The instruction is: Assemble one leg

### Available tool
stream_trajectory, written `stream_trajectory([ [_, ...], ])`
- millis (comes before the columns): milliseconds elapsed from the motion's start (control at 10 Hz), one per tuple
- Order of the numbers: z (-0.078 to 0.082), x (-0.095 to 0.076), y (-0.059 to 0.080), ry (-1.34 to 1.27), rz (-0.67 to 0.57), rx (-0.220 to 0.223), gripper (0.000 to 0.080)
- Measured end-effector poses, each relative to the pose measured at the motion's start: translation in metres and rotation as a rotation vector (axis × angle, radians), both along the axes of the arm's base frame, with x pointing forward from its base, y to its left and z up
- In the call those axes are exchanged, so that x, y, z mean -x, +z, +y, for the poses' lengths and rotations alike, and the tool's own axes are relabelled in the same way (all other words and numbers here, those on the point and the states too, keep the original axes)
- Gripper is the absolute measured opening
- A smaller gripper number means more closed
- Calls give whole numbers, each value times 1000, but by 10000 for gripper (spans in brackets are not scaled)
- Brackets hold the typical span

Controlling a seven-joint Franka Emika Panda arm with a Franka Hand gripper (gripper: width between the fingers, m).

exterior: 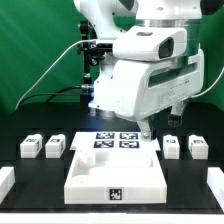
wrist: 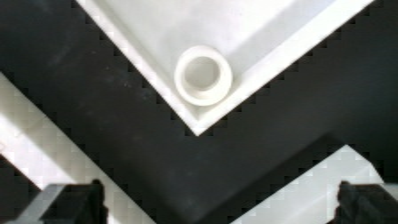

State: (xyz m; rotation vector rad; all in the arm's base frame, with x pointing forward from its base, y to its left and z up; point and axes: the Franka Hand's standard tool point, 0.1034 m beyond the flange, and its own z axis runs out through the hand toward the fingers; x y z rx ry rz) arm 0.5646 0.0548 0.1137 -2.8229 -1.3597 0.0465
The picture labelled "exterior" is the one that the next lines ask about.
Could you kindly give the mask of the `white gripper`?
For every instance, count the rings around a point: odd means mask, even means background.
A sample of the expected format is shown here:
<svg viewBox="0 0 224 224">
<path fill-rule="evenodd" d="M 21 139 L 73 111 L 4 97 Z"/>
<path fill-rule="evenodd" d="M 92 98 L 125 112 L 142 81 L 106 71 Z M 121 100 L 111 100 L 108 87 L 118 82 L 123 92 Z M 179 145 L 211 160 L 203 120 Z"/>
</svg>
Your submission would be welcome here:
<svg viewBox="0 0 224 224">
<path fill-rule="evenodd" d="M 115 114 L 129 121 L 138 121 L 141 139 L 144 141 L 153 139 L 150 122 L 146 117 L 174 104 L 168 116 L 168 125 L 177 128 L 182 124 L 186 108 L 183 100 L 202 89 L 202 50 L 188 58 L 188 65 L 181 68 L 178 75 L 174 74 L 173 65 L 172 60 L 156 63 L 119 60 L 114 67 Z"/>
</svg>

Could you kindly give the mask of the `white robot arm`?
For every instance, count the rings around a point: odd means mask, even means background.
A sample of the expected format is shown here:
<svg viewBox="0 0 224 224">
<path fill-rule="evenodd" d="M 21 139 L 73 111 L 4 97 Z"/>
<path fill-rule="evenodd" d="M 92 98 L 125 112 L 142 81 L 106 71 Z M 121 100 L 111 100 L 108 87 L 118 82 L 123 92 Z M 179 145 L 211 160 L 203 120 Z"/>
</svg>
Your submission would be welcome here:
<svg viewBox="0 0 224 224">
<path fill-rule="evenodd" d="M 149 141 L 148 118 L 166 108 L 181 123 L 185 101 L 204 82 L 200 20 L 224 0 L 73 0 L 96 32 L 90 46 L 100 65 L 89 107 L 136 122 Z"/>
</svg>

